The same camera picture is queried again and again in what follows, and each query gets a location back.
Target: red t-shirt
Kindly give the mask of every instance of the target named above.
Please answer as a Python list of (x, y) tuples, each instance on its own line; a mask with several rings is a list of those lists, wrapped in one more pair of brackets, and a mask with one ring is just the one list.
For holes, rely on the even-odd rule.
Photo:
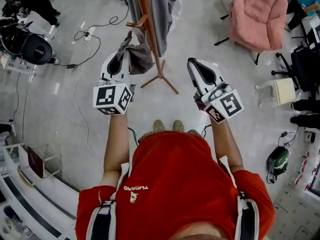
[[(238, 190), (258, 206), (263, 239), (275, 220), (264, 182), (246, 170), (233, 176)], [(116, 239), (165, 240), (196, 222), (212, 223), (234, 239), (238, 190), (212, 159), (204, 139), (171, 131), (150, 135), (134, 152), (131, 175), (115, 197)], [(91, 214), (100, 206), (98, 192), (103, 202), (115, 191), (96, 186), (80, 192), (75, 226), (79, 240), (86, 239)]]

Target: wooden pole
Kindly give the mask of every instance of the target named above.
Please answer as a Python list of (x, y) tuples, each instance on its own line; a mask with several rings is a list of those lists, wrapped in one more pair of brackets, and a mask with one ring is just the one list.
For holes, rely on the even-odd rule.
[(148, 39), (150, 42), (151, 49), (153, 51), (156, 69), (158, 71), (158, 75), (146, 82), (141, 86), (141, 88), (145, 87), (146, 85), (150, 84), (156, 79), (163, 79), (173, 90), (176, 94), (179, 94), (177, 89), (165, 78), (163, 77), (163, 69), (165, 61), (163, 60), (162, 65), (160, 64), (159, 59), (159, 52), (158, 52), (158, 46), (157, 46), (157, 40), (156, 40), (156, 34), (155, 34), (155, 27), (154, 22), (152, 19), (151, 9), (150, 9), (150, 3), (149, 0), (138, 0), (140, 5), (140, 10), (142, 13), (142, 18), (139, 22), (144, 22), (143, 26), (146, 30), (146, 33), (148, 35)]
[(155, 28), (154, 28), (154, 22), (152, 20), (149, 0), (138, 0), (140, 9), (142, 12), (142, 15), (146, 15), (147, 19), (144, 22), (144, 26), (146, 29), (146, 33), (149, 37), (151, 49), (154, 54), (155, 64), (156, 68), (158, 70), (158, 75), (162, 76), (161, 72), (161, 66), (160, 66), (160, 60), (159, 60), (159, 53), (158, 53), (158, 47), (157, 47), (157, 40), (156, 40), (156, 34), (155, 34)]

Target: power strip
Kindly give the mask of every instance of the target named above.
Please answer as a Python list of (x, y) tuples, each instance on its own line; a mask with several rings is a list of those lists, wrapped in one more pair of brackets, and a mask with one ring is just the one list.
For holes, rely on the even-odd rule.
[(84, 38), (85, 43), (91, 40), (91, 37), (92, 37), (91, 35), (94, 34), (95, 30), (96, 30), (96, 27), (94, 27), (94, 26), (89, 28), (89, 31), (88, 31), (89, 35)]

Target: person in black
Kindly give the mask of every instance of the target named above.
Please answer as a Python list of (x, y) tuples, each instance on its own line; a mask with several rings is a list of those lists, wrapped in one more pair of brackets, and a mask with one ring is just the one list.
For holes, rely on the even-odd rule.
[(317, 128), (320, 130), (320, 100), (301, 99), (291, 104), (297, 111), (310, 111), (313, 114), (293, 116), (290, 122), (300, 127)]
[(49, 0), (14, 0), (20, 2), (23, 7), (36, 12), (42, 18), (44, 18), (51, 25), (59, 26), (57, 16), (60, 15), (56, 9), (54, 9)]

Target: person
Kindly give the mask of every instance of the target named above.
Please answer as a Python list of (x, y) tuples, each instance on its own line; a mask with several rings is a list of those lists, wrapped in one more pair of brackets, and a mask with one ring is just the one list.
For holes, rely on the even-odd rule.
[(93, 227), (94, 232), (100, 230), (100, 239), (114, 239), (106, 222), (93, 226), (93, 217), (103, 202), (110, 204), (115, 192), (116, 222), (111, 224), (116, 225), (117, 240), (234, 239), (237, 197), (244, 191), (258, 207), (258, 238), (262, 240), (275, 220), (265, 184), (258, 174), (244, 169), (228, 123), (211, 120), (211, 124), (215, 156), (218, 161), (227, 156), (232, 177), (213, 160), (201, 135), (195, 130), (185, 133), (179, 120), (173, 131), (166, 131), (156, 120), (153, 131), (139, 140), (130, 174), (123, 176), (126, 170), (122, 164), (129, 161), (128, 118), (126, 114), (111, 116), (102, 181), (79, 194), (77, 239), (95, 239), (90, 237)]
[(8, 132), (16, 137), (15, 127), (12, 123), (0, 123), (0, 134)]
[(291, 117), (290, 122), (299, 127), (316, 128), (320, 130), (320, 100), (301, 99), (291, 104), (296, 111), (309, 111), (313, 114), (300, 114)]
[(296, 28), (302, 19), (312, 16), (316, 11), (320, 10), (320, 0), (291, 0), (286, 14), (294, 13), (292, 20), (285, 24), (285, 30), (291, 32)]
[(50, 25), (59, 27), (60, 23), (57, 17), (60, 15), (56, 9), (54, 9), (49, 0), (14, 0), (16, 4), (21, 4), (23, 7), (28, 8), (31, 11), (36, 12), (42, 18), (44, 18)]

